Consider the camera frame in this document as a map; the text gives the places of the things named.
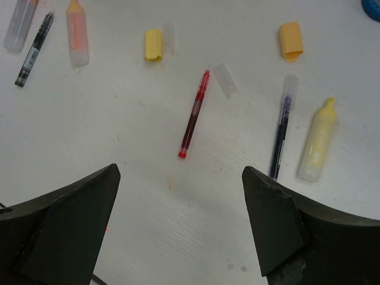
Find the transparent pen cap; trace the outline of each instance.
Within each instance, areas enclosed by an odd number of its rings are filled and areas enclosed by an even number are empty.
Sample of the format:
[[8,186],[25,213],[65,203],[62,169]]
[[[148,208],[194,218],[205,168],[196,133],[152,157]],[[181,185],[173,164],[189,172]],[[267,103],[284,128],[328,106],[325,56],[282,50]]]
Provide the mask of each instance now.
[[283,104],[290,104],[290,110],[295,107],[299,77],[295,74],[288,74],[285,77],[285,86],[283,93]]
[[236,92],[238,88],[236,88],[235,83],[232,80],[230,73],[228,72],[226,66],[222,64],[218,64],[214,68],[214,74],[218,79],[221,87],[223,88],[224,93],[227,98],[231,98],[231,94]]
[[17,0],[3,46],[10,52],[21,52],[38,0]]
[[170,22],[164,23],[163,29],[164,36],[164,50],[165,52],[175,55],[176,54],[176,28]]

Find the black pen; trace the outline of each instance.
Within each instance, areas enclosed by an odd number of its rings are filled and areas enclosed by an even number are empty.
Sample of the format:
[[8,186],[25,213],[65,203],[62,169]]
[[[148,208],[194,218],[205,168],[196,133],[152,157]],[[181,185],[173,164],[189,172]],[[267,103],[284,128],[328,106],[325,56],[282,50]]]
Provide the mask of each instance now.
[[294,108],[294,103],[297,94],[298,77],[294,74],[288,74],[285,78],[285,86],[283,93],[283,107],[281,111],[280,124],[277,130],[275,139],[272,165],[269,177],[277,180],[280,172],[281,157],[284,150],[287,125],[289,122],[289,113]]
[[40,26],[36,37],[34,38],[34,42],[29,50],[29,53],[24,61],[23,67],[21,68],[20,73],[14,84],[24,87],[26,80],[28,79],[31,68],[36,61],[36,58],[41,50],[42,44],[45,41],[46,36],[48,35],[48,31],[54,20],[53,12],[48,13],[42,21],[42,25]]

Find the table surface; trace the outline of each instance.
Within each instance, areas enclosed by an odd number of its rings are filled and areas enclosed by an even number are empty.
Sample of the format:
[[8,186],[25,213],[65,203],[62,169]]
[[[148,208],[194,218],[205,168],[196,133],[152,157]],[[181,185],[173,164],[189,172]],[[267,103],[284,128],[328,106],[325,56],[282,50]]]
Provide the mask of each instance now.
[[[241,174],[268,173],[284,77],[299,75],[279,182],[380,219],[380,24],[358,0],[82,0],[90,64],[69,63],[69,1],[40,0],[25,47],[0,49],[1,202],[17,204],[111,163],[121,183],[95,273],[110,285],[266,284]],[[4,38],[14,1],[2,1]],[[55,22],[24,88],[14,85],[45,14]],[[144,61],[144,31],[175,24],[177,54]],[[298,21],[305,53],[280,56]],[[205,69],[224,62],[238,92],[211,77],[189,155],[177,158]],[[322,177],[296,178],[313,114],[337,99]]]

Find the yellow highlighter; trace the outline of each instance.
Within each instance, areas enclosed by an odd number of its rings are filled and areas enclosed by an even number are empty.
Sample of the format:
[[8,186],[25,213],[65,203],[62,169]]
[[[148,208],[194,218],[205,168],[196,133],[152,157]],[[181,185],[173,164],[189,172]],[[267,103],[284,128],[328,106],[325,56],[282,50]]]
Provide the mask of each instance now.
[[328,147],[337,123],[338,116],[334,110],[334,98],[330,98],[314,117],[308,143],[298,171],[299,179],[309,182],[317,182],[320,179]]
[[77,0],[71,0],[66,10],[70,61],[74,67],[88,64],[86,17]]

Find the highlighter cap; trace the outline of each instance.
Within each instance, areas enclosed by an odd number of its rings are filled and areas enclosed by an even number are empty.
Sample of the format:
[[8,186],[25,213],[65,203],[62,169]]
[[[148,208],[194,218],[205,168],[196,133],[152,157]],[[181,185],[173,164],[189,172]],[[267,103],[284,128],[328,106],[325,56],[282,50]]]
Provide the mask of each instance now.
[[295,107],[297,89],[298,89],[298,76],[295,74],[288,74],[285,77],[285,86],[283,92],[283,104],[290,104],[290,110]]
[[145,60],[161,61],[163,56],[162,32],[154,28],[145,32]]
[[303,53],[301,31],[297,22],[280,27],[281,52],[286,62],[294,62]]

